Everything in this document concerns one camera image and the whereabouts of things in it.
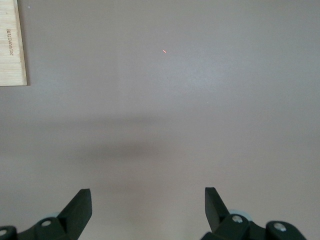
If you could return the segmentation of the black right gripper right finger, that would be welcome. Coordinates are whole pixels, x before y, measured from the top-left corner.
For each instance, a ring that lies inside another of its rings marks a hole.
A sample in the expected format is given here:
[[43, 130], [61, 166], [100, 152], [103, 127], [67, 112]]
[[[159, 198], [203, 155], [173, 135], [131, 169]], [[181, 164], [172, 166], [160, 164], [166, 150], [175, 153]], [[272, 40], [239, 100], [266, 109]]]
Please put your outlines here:
[[211, 231], [202, 240], [265, 240], [266, 229], [240, 213], [230, 213], [214, 187], [205, 188], [205, 215]]

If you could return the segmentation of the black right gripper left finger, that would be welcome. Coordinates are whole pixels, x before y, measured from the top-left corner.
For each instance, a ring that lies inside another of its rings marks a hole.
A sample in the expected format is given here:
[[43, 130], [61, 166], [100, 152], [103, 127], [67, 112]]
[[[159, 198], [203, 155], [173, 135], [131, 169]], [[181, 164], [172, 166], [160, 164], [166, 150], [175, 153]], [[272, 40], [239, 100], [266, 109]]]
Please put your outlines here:
[[81, 189], [56, 217], [17, 234], [18, 240], [78, 240], [92, 216], [90, 189]]

